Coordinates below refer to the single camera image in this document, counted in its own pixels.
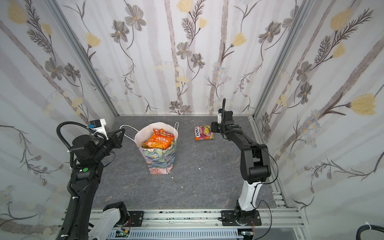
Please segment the orange snack bag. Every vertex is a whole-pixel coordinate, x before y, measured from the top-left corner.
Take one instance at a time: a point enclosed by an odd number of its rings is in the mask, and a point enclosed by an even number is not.
[[[153,135],[144,144],[148,148],[167,149],[171,142],[175,139],[175,135],[166,133],[164,129],[153,129]]]

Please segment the robotic arm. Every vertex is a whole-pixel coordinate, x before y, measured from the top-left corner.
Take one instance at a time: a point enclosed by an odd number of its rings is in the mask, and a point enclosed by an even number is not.
[[[226,136],[241,150],[240,172],[244,179],[242,194],[235,207],[235,220],[239,225],[249,224],[255,218],[255,202],[261,183],[271,175],[268,148],[251,140],[239,125],[235,125],[232,111],[225,111],[223,106],[218,110],[217,122],[211,123],[212,132]]]
[[[71,146],[60,132],[61,127],[67,124],[86,128],[95,136],[99,135],[102,138],[81,135],[73,140]],[[122,147],[125,132],[123,128],[106,134],[105,125],[104,119],[91,121],[88,127],[77,122],[63,122],[56,129],[60,140],[70,152],[72,169],[71,179],[67,185],[71,199],[56,240],[105,240],[115,224],[124,225],[129,220],[123,202],[107,205],[99,222],[88,234],[92,202],[104,168],[101,160],[109,156],[113,149]]]

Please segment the fox's candy package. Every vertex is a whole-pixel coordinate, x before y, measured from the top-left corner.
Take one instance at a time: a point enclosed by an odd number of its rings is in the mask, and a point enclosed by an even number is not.
[[[205,126],[195,126],[195,139],[203,140],[203,139],[214,139],[214,133],[211,131],[210,125]]]

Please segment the black mounting plate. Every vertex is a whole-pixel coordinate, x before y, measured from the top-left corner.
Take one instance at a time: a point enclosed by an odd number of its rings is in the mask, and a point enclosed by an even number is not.
[[[128,213],[129,213],[129,216],[131,217],[131,224],[128,226],[141,227],[141,224],[143,222],[144,212],[143,211],[128,211]]]
[[[256,210],[255,218],[252,219],[255,226],[261,226],[262,221],[260,219],[259,211]],[[251,220],[249,220],[246,225],[240,225],[236,222],[236,216],[234,210],[223,210],[221,211],[221,221],[223,226],[252,226]]]

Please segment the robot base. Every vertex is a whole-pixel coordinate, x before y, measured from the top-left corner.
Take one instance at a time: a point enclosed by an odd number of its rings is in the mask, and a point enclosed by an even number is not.
[[[221,211],[221,219],[223,226],[252,226],[252,221],[255,226],[261,226],[259,211],[253,209],[252,211],[241,210],[238,202],[236,203],[235,210]]]

